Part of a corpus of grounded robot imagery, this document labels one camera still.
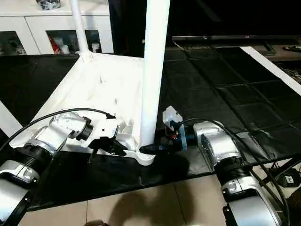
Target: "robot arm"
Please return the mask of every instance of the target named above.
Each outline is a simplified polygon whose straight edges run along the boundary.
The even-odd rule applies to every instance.
[[[32,199],[41,174],[51,163],[67,138],[84,140],[84,146],[108,152],[127,150],[115,140],[116,119],[106,119],[99,125],[77,113],[54,116],[49,125],[39,129],[23,147],[14,149],[15,156],[0,166],[0,225],[19,223]]]
[[[184,127],[182,117],[173,107],[163,112],[167,128],[161,135],[171,142],[166,145],[147,145],[140,148],[146,154],[171,153],[186,150],[187,145],[198,145],[207,164],[215,171],[227,202],[223,213],[228,226],[280,226],[281,220],[264,194],[258,181],[251,175],[252,167],[243,160],[232,138],[209,121]]]

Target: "tiled floor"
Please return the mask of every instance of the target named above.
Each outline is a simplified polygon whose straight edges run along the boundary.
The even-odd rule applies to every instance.
[[[265,176],[260,168],[254,170]],[[283,189],[287,197],[295,190]],[[28,212],[19,226],[83,226],[97,219],[110,226],[225,226],[224,205],[219,181],[212,175]]]

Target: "black tarp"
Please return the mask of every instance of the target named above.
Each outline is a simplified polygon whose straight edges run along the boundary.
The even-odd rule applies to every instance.
[[[5,99],[4,104],[18,120],[28,123],[34,115],[33,109],[36,112],[42,106],[45,97],[72,67],[76,57],[18,56],[3,59],[0,61],[2,81],[14,76],[18,68],[19,72],[15,79],[11,77],[11,86],[1,91],[0,98]],[[31,59],[36,59],[37,64],[32,64],[32,69],[22,70],[18,60]],[[5,62],[10,61],[14,61],[13,70],[6,69]],[[24,73],[31,70],[39,72],[36,78]],[[15,101],[15,92],[22,83],[28,84],[28,88],[22,90],[22,102]],[[220,121],[237,133],[251,134],[265,150],[250,142],[249,138],[246,139],[248,144],[263,162],[270,162],[301,153],[300,100],[298,94],[240,48],[171,50],[165,54],[157,127],[163,127],[162,111],[172,105],[185,119],[205,117]],[[2,160],[8,156],[8,149],[1,153]],[[88,158],[89,154],[59,152],[40,180],[31,210],[212,173],[196,147],[158,156],[147,167],[134,159],[108,156],[97,156],[97,163],[88,165]]]

